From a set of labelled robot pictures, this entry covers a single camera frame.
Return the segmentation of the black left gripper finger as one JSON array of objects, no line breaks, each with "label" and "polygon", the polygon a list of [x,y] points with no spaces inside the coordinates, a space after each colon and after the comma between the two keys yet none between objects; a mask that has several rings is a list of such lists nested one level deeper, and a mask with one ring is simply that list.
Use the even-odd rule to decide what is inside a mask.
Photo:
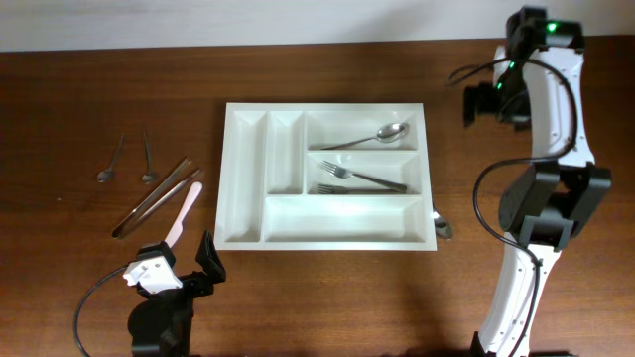
[{"label": "black left gripper finger", "polygon": [[176,257],[172,249],[165,241],[152,243],[152,244],[143,246],[137,252],[136,260],[144,261],[147,259],[156,258],[160,256],[163,256],[170,266],[173,266],[176,262]]},{"label": "black left gripper finger", "polygon": [[212,233],[209,230],[205,230],[202,234],[195,260],[213,284],[226,281],[226,271],[215,249]]}]

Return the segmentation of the large steel spoon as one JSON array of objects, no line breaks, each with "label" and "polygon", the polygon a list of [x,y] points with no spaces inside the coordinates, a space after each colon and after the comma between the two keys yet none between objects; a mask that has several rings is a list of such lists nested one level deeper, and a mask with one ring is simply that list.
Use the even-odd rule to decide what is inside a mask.
[{"label": "large steel spoon", "polygon": [[451,224],[439,213],[435,206],[433,206],[433,221],[435,225],[436,235],[439,238],[450,240],[453,238],[453,229]]},{"label": "large steel spoon", "polygon": [[375,140],[382,144],[389,144],[400,140],[404,137],[409,129],[409,126],[406,123],[391,123],[386,124],[379,128],[376,134],[372,137],[355,140],[352,142],[339,144],[331,147],[326,147],[327,150],[336,150],[341,148],[346,148],[350,146],[354,146],[357,144],[361,144],[367,141]]}]

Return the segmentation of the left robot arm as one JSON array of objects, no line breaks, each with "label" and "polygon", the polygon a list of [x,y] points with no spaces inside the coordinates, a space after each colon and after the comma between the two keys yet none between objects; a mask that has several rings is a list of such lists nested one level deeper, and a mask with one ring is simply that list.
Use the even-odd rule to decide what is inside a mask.
[{"label": "left robot arm", "polygon": [[204,272],[177,277],[169,244],[150,244],[137,253],[123,279],[145,300],[130,313],[127,328],[134,356],[189,356],[193,302],[210,296],[214,287]]}]

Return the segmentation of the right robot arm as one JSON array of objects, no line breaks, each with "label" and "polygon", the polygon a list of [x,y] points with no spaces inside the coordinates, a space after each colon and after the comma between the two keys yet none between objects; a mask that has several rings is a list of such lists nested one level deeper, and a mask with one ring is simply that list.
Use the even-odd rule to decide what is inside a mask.
[{"label": "right robot arm", "polygon": [[[589,148],[579,94],[577,22],[525,6],[463,92],[463,122],[492,114],[532,133],[523,172],[503,192],[504,245],[474,356],[526,356],[555,262],[611,186]],[[424,109],[419,103],[230,103],[214,228],[223,250],[415,250],[437,247]]]}]

